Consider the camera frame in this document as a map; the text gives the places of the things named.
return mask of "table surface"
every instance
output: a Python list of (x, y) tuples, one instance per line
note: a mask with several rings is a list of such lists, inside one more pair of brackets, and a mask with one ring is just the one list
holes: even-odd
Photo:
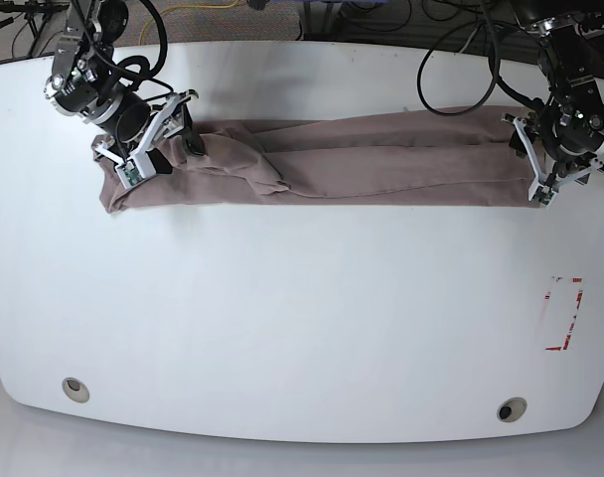
[[(156, 49), (118, 52), (133, 53), (153, 59)], [(422, 56), (172, 45), (160, 79), (199, 92), (195, 118), (330, 119), (420, 109)], [(43, 99), (50, 63), (0, 67), (0, 377), (16, 401), (319, 442), (521, 434), (589, 415), (604, 381), (603, 176), (543, 211), (176, 206), (109, 216), (89, 153), (96, 129)], [(473, 103), (489, 82), (485, 59), (446, 53), (425, 76), (437, 106)], [(546, 94), (535, 67), (505, 63), (503, 76)], [(511, 101), (498, 91), (490, 103)], [(570, 316), (560, 302), (542, 314), (553, 276), (584, 278), (559, 353), (545, 347), (561, 344), (550, 340), (564, 340)], [(88, 386), (89, 402), (64, 395), (69, 377)], [(514, 397), (528, 401), (525, 416), (499, 422)]]

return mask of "yellow cable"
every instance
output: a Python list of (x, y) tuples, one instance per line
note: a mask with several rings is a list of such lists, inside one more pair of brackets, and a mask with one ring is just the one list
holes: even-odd
[[(168, 7), (165, 10), (161, 10), (159, 12), (159, 14), (165, 15), (166, 13), (170, 13), (170, 12), (173, 12), (174, 10), (180, 10), (183, 8), (208, 8), (208, 9), (214, 9), (214, 10), (221, 10), (221, 9), (225, 9), (225, 8), (235, 7), (239, 3), (239, 1), (240, 0), (233, 0), (233, 2), (231, 2), (227, 5), (175, 5), (173, 7)], [(147, 30), (147, 28), (150, 25), (152, 25), (152, 22), (154, 22), (154, 19), (148, 20), (147, 23), (143, 26), (143, 30), (141, 30), (141, 34), (139, 35), (139, 45), (141, 45), (143, 43), (143, 36), (145, 35), (145, 31)]]

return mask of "cloth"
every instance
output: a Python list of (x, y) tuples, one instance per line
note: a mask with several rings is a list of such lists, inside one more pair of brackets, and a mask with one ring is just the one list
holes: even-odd
[(517, 108), (460, 117), (428, 111), (330, 121), (197, 122), (207, 155), (180, 138), (158, 149), (173, 166), (125, 191), (114, 164), (100, 199), (111, 213), (168, 204), (393, 204), (537, 207), (529, 160), (509, 147), (501, 120)]

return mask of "brown towel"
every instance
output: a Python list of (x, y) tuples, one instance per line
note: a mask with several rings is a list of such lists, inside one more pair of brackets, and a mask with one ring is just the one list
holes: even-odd
[(106, 210), (166, 204), (395, 204), (537, 207), (529, 161), (508, 146), (501, 121), (516, 108), (485, 106), (461, 117), (428, 111), (333, 121), (195, 123), (207, 155), (179, 138), (159, 150), (172, 163), (128, 192), (100, 158)]

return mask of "circular hole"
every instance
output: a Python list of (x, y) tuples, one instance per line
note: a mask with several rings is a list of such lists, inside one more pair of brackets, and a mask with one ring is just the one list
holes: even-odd
[(528, 408), (528, 402), (522, 397), (513, 397), (499, 406), (497, 417), (501, 422), (516, 422)]
[(84, 403), (90, 399), (87, 387), (75, 378), (66, 378), (62, 383), (64, 393), (74, 402)]

